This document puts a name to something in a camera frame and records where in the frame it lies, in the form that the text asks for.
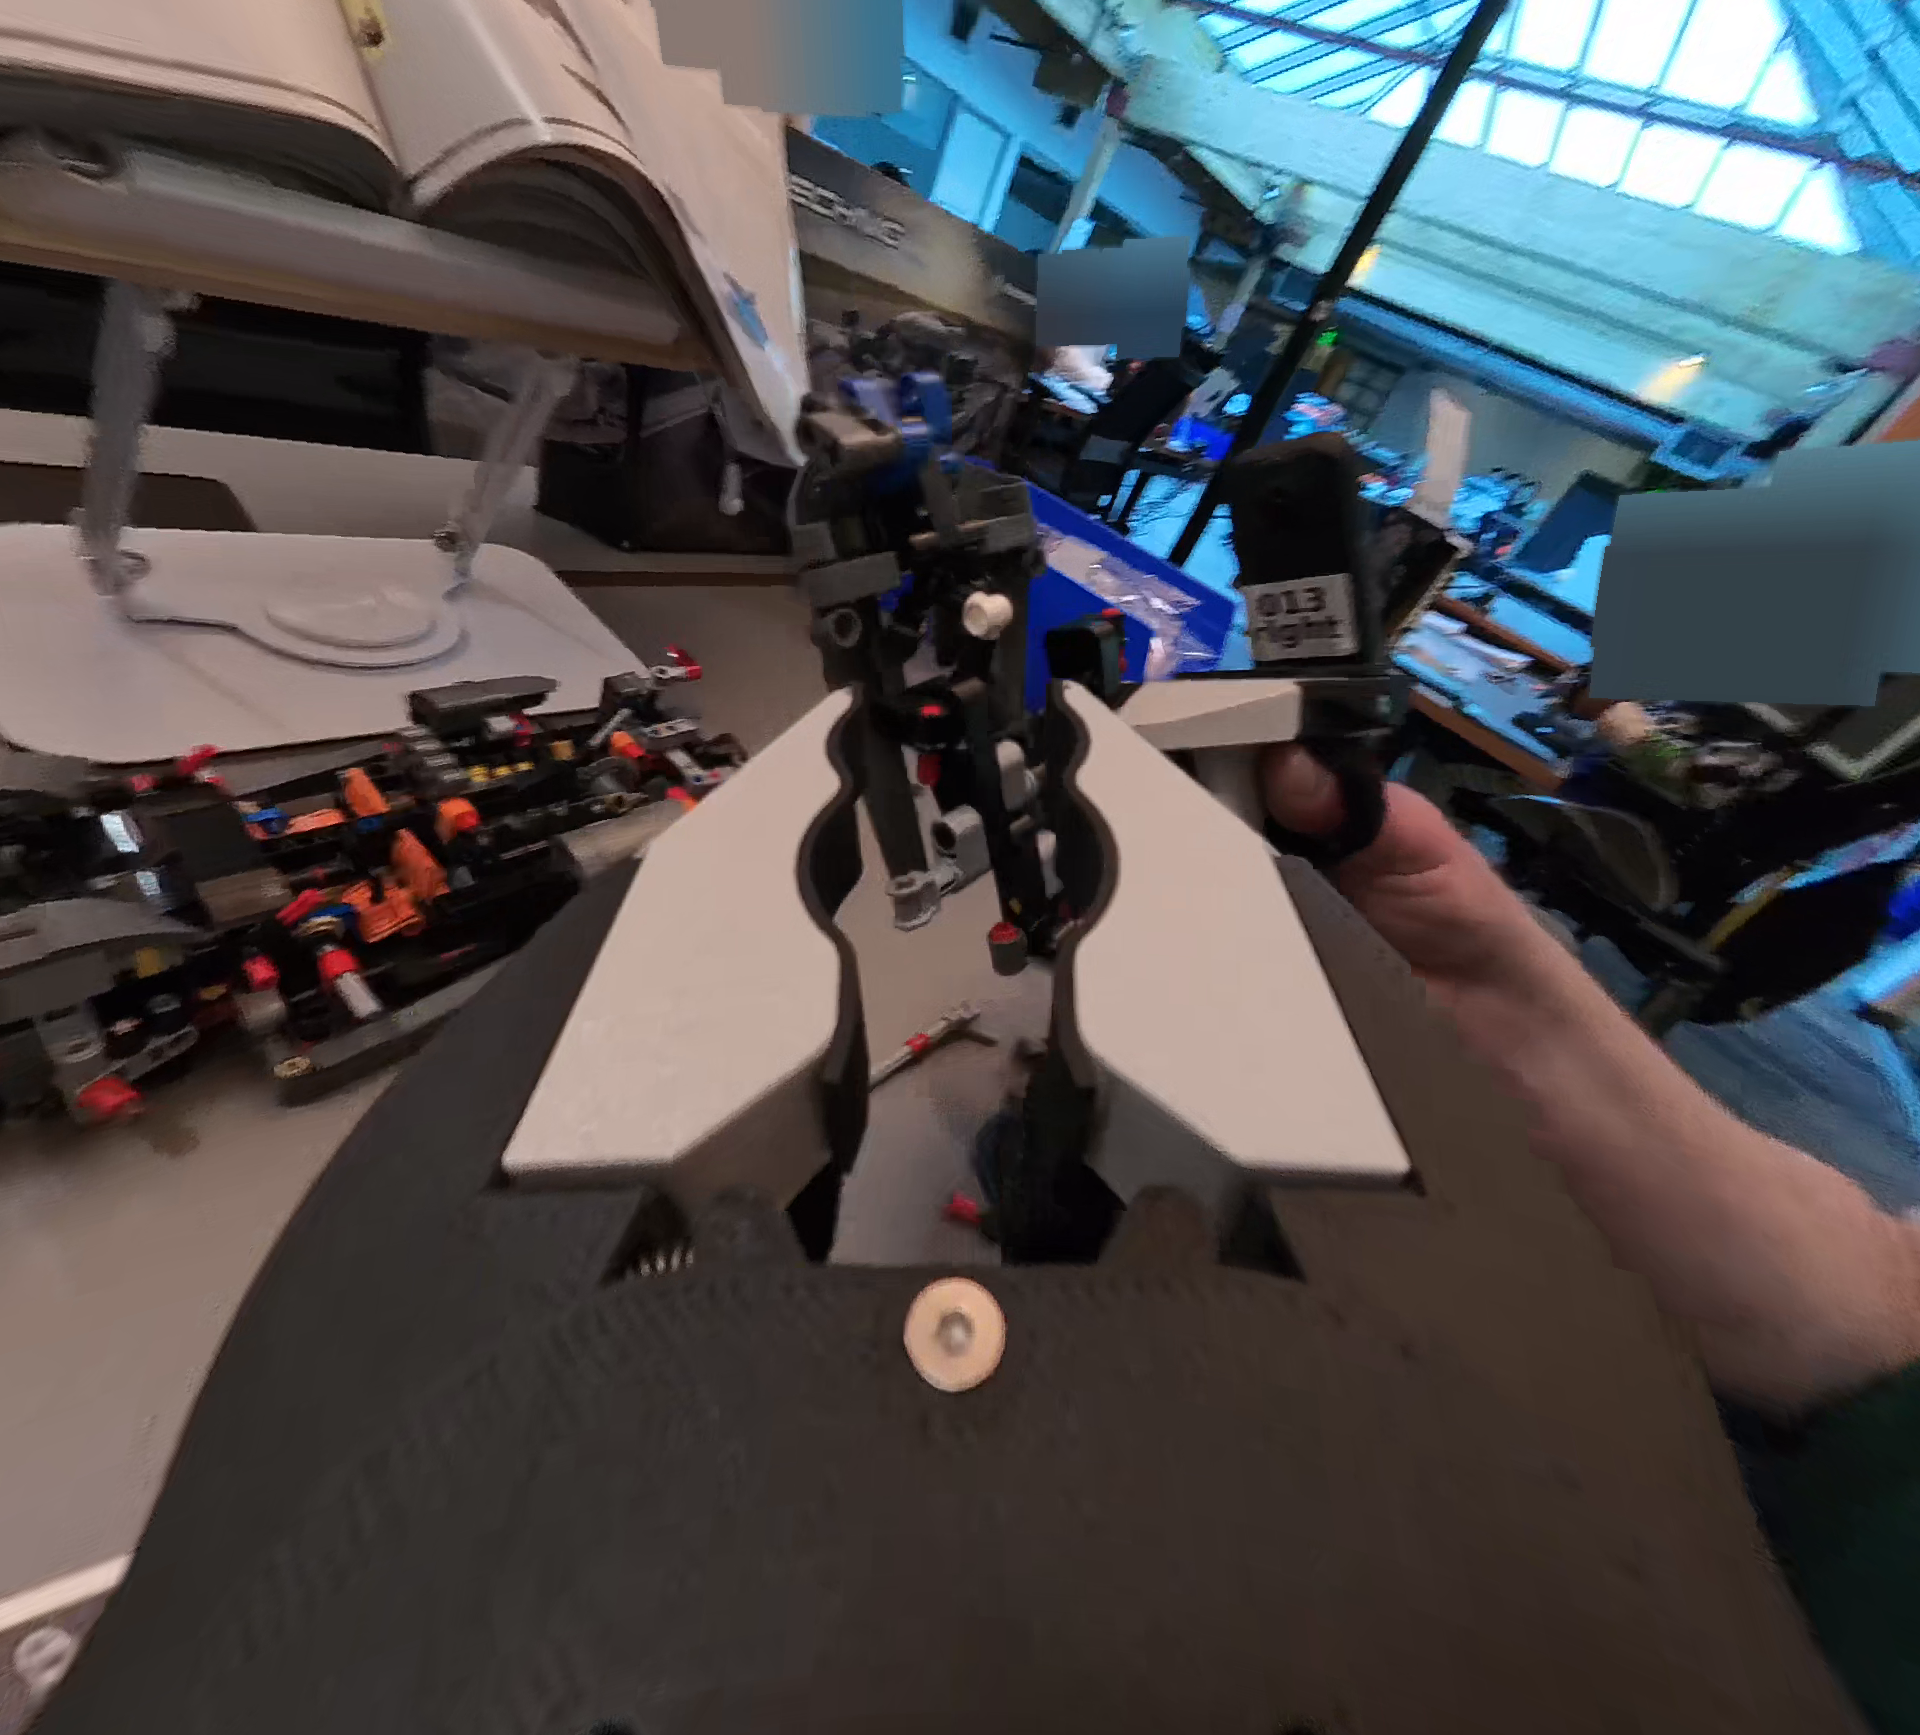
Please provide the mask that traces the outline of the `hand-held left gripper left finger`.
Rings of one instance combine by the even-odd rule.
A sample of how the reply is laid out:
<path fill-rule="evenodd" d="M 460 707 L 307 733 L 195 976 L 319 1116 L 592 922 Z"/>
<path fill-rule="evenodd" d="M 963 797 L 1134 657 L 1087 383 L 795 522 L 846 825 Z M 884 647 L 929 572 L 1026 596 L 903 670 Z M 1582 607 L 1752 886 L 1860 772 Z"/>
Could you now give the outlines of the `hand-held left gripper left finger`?
<path fill-rule="evenodd" d="M 501 1169 L 526 1188 L 838 1192 L 868 1128 L 843 904 L 863 876 L 858 692 L 826 692 L 641 857 Z"/>

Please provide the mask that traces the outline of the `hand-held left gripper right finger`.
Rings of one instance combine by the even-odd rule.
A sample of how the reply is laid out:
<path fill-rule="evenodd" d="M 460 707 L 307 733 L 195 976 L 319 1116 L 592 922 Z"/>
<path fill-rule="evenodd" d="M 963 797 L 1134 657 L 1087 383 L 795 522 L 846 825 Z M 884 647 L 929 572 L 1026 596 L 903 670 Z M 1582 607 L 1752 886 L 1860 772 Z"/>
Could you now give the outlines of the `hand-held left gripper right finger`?
<path fill-rule="evenodd" d="M 1396 1191 L 1413 1161 L 1264 837 L 1100 692 L 1048 692 L 1061 875 L 1087 916 L 1053 965 L 1053 1042 L 1093 1175 L 1217 1226 L 1279 1186 Z"/>

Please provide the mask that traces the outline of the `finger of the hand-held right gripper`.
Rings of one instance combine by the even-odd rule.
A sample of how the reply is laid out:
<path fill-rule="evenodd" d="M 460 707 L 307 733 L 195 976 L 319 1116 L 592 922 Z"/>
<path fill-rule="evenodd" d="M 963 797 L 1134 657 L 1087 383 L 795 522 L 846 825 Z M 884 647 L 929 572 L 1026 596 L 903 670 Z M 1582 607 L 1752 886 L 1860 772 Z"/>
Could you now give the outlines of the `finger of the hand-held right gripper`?
<path fill-rule="evenodd" d="M 1273 745 L 1303 738 L 1313 690 L 1298 677 L 1165 677 L 1139 683 L 1120 720 L 1165 758 L 1189 758 L 1205 787 L 1257 794 Z"/>

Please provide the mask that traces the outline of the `small black lego subassembly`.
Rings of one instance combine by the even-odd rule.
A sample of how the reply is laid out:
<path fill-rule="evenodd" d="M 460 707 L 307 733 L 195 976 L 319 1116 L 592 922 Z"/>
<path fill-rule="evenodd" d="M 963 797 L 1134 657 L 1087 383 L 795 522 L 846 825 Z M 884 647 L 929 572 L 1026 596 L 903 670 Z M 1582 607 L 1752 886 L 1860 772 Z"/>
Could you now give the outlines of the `small black lego subassembly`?
<path fill-rule="evenodd" d="M 852 690 L 852 766 L 895 925 L 988 880 L 996 972 L 1053 965 L 1087 911 L 1061 875 L 1046 696 L 1031 699 L 1046 572 L 1032 490 L 980 456 L 959 323 L 910 310 L 820 328 L 796 418 L 792 556 L 828 688 Z"/>

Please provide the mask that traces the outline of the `person's right forearm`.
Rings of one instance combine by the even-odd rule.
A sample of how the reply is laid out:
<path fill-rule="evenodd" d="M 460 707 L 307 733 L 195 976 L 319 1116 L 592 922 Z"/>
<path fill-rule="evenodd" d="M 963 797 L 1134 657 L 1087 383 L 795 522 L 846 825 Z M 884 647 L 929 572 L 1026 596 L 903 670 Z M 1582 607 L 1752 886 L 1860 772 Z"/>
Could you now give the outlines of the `person's right forearm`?
<path fill-rule="evenodd" d="M 1706 1095 L 1471 845 L 1433 875 L 1421 972 L 1717 1386 L 1811 1412 L 1914 1366 L 1915 1221 Z"/>

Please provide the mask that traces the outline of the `grey lego axle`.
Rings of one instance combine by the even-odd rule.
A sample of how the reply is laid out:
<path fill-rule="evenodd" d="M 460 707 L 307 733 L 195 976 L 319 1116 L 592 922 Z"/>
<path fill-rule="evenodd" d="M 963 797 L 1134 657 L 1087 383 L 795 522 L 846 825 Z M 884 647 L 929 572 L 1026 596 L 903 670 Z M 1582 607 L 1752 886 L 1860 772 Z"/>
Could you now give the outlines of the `grey lego axle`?
<path fill-rule="evenodd" d="M 928 1055 L 946 1051 L 955 1044 L 996 1046 L 996 1036 L 983 1027 L 983 1009 L 977 1002 L 961 1002 L 946 1009 L 938 1019 L 910 1032 L 899 1048 L 889 1051 L 870 1070 L 870 1091 L 876 1091 L 889 1080 L 899 1078 Z"/>

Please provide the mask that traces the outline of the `large lego car chassis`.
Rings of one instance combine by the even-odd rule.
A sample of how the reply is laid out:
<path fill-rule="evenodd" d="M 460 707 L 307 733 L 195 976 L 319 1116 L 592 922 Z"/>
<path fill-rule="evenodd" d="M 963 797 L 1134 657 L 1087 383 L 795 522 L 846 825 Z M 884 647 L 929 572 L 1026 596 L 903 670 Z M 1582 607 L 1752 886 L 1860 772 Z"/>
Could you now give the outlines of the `large lego car chassis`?
<path fill-rule="evenodd" d="M 249 778 L 4 747 L 4 1122 L 127 1119 L 234 1034 L 298 1104 L 464 1009 L 597 875 L 748 759 L 671 692 L 520 675 L 414 690 L 384 738 Z"/>

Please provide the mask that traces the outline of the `dark lego set box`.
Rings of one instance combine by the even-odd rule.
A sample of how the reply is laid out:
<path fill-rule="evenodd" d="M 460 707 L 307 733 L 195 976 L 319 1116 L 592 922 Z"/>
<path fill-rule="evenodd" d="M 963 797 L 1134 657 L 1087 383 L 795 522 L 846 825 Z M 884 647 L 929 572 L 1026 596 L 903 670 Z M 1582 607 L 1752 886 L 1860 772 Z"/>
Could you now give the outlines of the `dark lego set box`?
<path fill-rule="evenodd" d="M 938 308 L 987 328 L 1038 321 L 1032 257 L 996 234 L 854 164 L 804 159 L 788 170 L 799 258 L 808 272 L 871 282 L 910 308 Z"/>

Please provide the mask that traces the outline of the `person's right hand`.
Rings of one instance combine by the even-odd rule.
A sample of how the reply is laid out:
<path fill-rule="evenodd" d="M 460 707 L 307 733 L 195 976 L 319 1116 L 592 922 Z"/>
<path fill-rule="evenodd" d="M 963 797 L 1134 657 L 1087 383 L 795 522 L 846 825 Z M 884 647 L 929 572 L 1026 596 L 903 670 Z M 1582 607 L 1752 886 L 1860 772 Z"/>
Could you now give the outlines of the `person's right hand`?
<path fill-rule="evenodd" d="M 1459 987 L 1501 964 L 1515 901 L 1431 801 L 1303 743 L 1264 747 L 1257 787 L 1279 839 L 1323 870 L 1418 976 Z"/>

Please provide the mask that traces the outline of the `clear plastic bag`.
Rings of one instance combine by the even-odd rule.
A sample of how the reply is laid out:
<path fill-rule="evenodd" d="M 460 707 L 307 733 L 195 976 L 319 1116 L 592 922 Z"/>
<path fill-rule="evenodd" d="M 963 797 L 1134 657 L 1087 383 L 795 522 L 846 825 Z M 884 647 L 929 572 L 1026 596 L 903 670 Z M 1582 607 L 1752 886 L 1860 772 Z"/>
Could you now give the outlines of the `clear plastic bag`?
<path fill-rule="evenodd" d="M 1118 607 L 1140 622 L 1156 647 L 1175 658 L 1189 652 L 1189 618 L 1197 596 L 1179 581 L 1155 575 L 1110 548 L 1065 529 L 1042 529 L 1048 572 L 1093 593 L 1102 607 Z"/>

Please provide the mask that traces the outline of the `blue parts bin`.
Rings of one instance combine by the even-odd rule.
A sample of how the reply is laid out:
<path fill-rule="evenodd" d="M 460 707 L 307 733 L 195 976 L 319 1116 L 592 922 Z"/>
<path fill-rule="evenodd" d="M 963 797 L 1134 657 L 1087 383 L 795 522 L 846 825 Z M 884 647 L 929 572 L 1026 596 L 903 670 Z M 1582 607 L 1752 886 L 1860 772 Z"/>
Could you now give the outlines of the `blue parts bin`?
<path fill-rule="evenodd" d="M 1234 601 L 1189 579 L 1123 536 L 1105 520 L 1019 476 L 963 456 L 946 456 L 961 520 L 983 522 L 973 584 L 1015 604 L 996 639 L 996 666 L 1038 709 L 1048 682 L 1046 636 L 1073 619 L 1115 610 L 1123 619 L 1123 677 L 1160 682 L 1220 666 Z"/>

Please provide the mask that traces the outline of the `white book stand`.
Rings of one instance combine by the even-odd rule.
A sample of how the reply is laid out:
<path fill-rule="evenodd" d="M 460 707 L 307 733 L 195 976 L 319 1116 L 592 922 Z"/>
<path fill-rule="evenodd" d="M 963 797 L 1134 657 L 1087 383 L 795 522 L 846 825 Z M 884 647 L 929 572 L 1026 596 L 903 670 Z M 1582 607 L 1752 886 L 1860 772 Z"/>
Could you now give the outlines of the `white book stand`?
<path fill-rule="evenodd" d="M 4 527 L 4 738 L 87 762 L 372 736 L 434 675 L 589 707 L 635 657 L 530 552 L 489 543 L 583 358 L 681 361 L 652 282 L 132 151 L 4 139 L 4 248 L 105 278 L 72 529 Z M 133 484 L 187 296 L 506 343 L 511 393 L 426 542 L 166 529 Z"/>

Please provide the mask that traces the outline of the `green sweater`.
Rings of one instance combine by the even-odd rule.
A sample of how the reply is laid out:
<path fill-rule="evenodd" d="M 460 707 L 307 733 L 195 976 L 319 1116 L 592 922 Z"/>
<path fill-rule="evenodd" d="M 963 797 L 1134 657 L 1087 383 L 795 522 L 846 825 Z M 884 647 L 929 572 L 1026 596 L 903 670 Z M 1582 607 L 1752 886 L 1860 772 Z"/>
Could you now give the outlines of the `green sweater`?
<path fill-rule="evenodd" d="M 1774 1558 L 1880 1733 L 1919 1731 L 1919 1366 L 1815 1412 L 1721 1400 Z"/>

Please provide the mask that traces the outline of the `open instruction booklet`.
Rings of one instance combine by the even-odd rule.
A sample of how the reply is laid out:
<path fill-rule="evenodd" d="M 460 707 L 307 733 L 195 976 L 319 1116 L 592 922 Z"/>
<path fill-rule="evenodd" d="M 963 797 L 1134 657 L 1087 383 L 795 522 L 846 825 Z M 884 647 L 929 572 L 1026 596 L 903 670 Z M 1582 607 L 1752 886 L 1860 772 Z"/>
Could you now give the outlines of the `open instruction booklet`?
<path fill-rule="evenodd" d="M 796 464 L 781 117 L 655 0 L 2 0 L 4 258 L 655 364 Z"/>

